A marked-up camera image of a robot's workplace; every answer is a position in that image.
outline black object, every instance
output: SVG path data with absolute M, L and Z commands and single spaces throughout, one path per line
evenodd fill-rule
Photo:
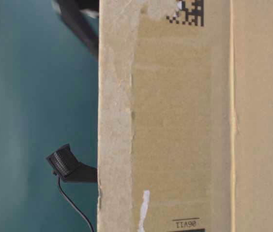
M 80 10 L 97 11 L 99 14 L 99 0 L 54 0 L 54 2 L 59 7 L 57 12 L 63 22 L 98 59 L 99 37 Z
M 58 188 L 59 188 L 59 192 L 61 193 L 61 195 L 63 196 L 63 198 L 68 202 L 70 203 L 70 205 L 80 214 L 80 216 L 87 222 L 91 232 L 94 232 L 93 230 L 93 226 L 92 224 L 90 223 L 88 217 L 86 217 L 85 214 L 83 214 L 83 212 L 74 204 L 74 202 L 64 193 L 64 191 L 62 190 L 61 188 L 61 185 L 60 185 L 60 177 L 58 176 L 57 177 L 57 185 L 58 185 Z
M 60 179 L 64 182 L 96 183 L 97 169 L 79 162 L 71 152 L 69 144 L 60 147 L 46 159 L 53 168 L 53 174 L 58 175 L 57 185 L 61 195 L 81 215 L 81 217 L 87 222 L 91 231 L 94 232 L 93 226 L 86 215 L 84 215 L 73 201 L 63 192 L 60 185 Z

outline brown cardboard surface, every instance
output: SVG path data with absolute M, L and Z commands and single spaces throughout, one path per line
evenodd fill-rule
M 203 27 L 101 2 L 99 232 L 273 231 L 273 1 L 253 2 L 205 0 Z
M 273 232 L 273 0 L 234 2 L 236 231 Z

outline teal wall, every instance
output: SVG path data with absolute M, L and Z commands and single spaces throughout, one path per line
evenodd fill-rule
M 50 0 L 0 0 L 0 232 L 89 231 L 45 157 L 70 143 L 96 166 L 97 86 L 97 62 Z M 62 187 L 96 228 L 97 185 Z

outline black plastic bracket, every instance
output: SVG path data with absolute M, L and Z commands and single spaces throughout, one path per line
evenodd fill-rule
M 97 169 L 79 162 L 73 155 L 70 145 L 66 144 L 47 158 L 54 174 L 63 182 L 93 182 L 97 180 Z

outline white paper residue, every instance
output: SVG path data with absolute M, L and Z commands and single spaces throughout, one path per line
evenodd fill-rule
M 143 194 L 143 203 L 140 210 L 140 222 L 138 223 L 137 232 L 145 232 L 143 224 L 147 214 L 148 204 L 150 203 L 150 191 L 145 190 Z

